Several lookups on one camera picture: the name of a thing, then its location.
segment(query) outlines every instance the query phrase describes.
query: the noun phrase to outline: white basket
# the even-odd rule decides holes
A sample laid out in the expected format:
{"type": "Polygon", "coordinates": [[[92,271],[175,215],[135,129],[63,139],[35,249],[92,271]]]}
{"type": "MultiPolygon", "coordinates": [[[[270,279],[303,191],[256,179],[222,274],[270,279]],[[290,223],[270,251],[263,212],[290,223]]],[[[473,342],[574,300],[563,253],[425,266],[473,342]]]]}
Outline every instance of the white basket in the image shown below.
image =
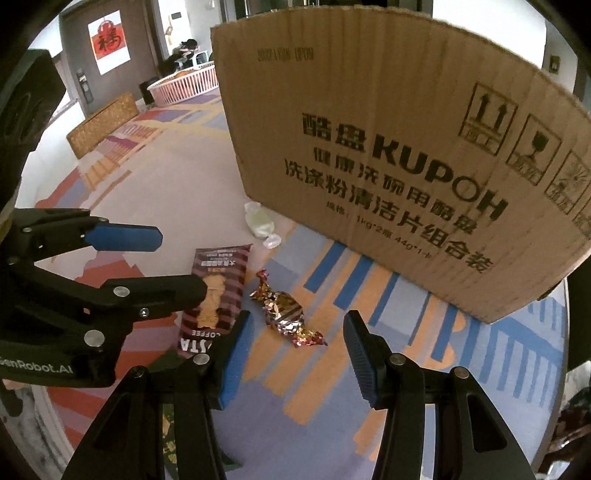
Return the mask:
{"type": "Polygon", "coordinates": [[[194,71],[174,80],[178,72],[153,83],[148,90],[157,106],[174,105],[217,88],[216,67],[212,61],[194,67],[194,71]]]}

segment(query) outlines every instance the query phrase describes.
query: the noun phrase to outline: metal screw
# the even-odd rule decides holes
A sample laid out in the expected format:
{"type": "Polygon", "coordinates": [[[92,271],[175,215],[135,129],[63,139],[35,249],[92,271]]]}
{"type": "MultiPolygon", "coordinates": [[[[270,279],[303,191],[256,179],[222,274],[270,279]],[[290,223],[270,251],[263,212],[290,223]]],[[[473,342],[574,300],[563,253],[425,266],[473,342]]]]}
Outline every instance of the metal screw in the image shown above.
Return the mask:
{"type": "Polygon", "coordinates": [[[127,287],[115,287],[113,289],[113,293],[118,297],[126,297],[130,294],[129,289],[127,287]]]}
{"type": "Polygon", "coordinates": [[[390,362],[392,362],[393,365],[404,365],[404,362],[406,362],[406,357],[401,353],[393,353],[390,355],[390,362]]]}
{"type": "Polygon", "coordinates": [[[461,378],[463,380],[467,379],[470,376],[470,372],[464,367],[457,367],[453,371],[453,373],[456,377],[461,378]]]}
{"type": "Polygon", "coordinates": [[[209,355],[206,353],[198,353],[193,357],[193,363],[196,365],[205,365],[209,362],[209,355]]]}
{"type": "Polygon", "coordinates": [[[145,367],[134,367],[131,372],[135,378],[141,378],[146,373],[146,369],[145,367]]]}
{"type": "Polygon", "coordinates": [[[98,348],[105,343],[105,334],[100,330],[88,330],[88,332],[84,334],[84,342],[88,346],[98,348]]]}

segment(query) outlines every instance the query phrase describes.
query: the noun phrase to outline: door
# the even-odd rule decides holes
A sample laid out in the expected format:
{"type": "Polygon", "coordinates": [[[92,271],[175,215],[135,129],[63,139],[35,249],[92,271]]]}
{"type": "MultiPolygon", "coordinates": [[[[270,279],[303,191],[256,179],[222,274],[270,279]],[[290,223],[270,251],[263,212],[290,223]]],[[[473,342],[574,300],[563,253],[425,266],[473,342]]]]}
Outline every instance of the door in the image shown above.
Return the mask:
{"type": "Polygon", "coordinates": [[[86,115],[126,92],[140,99],[139,84],[158,75],[146,18],[144,0],[86,0],[61,14],[63,49],[86,115]]]}

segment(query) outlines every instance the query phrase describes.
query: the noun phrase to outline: table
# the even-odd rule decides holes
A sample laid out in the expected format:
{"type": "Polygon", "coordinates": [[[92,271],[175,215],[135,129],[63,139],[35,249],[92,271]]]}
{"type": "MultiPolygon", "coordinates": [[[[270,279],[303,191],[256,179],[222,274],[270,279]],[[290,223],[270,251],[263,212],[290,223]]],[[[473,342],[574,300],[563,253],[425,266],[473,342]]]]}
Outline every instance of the table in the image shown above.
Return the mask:
{"type": "MultiPolygon", "coordinates": [[[[370,410],[359,392],[341,331],[349,309],[359,310],[393,351],[423,367],[468,367],[533,461],[562,391],[564,284],[546,299],[485,325],[280,215],[273,218],[284,243],[266,250],[245,225],[246,201],[214,91],[152,109],[124,125],[38,204],[91,208],[112,222],[157,225],[164,234],[155,253],[97,254],[87,248],[44,261],[48,270],[98,286],[107,278],[188,273],[195,248],[253,243],[246,294],[255,288],[254,272],[266,266],[271,285],[289,291],[304,306],[308,326],[326,335],[327,348],[296,350],[266,328],[261,309],[245,299],[255,341],[237,398],[214,415],[220,446],[243,463],[228,473],[230,480],[371,478],[385,412],[370,410]]],[[[124,344],[118,378],[174,344],[175,322],[173,315],[137,324],[124,344]]],[[[57,423],[74,447],[112,390],[47,389],[57,423]]],[[[36,392],[42,396],[44,389],[36,392]]],[[[432,408],[426,424],[423,474],[430,478],[432,408]]]]}

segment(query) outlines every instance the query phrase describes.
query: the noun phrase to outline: shiny candy wrapper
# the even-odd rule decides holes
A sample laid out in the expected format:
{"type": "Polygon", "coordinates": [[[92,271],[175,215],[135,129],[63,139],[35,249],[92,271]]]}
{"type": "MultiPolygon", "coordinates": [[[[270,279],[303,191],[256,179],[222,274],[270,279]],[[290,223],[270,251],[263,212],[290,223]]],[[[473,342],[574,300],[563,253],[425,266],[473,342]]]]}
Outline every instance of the shiny candy wrapper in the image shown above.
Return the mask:
{"type": "Polygon", "coordinates": [[[251,298],[262,303],[267,325],[282,335],[291,336],[297,348],[302,345],[328,345],[320,332],[308,330],[304,326],[304,310],[294,297],[284,291],[272,291],[267,283],[267,271],[260,270],[256,276],[260,280],[251,298]]]}

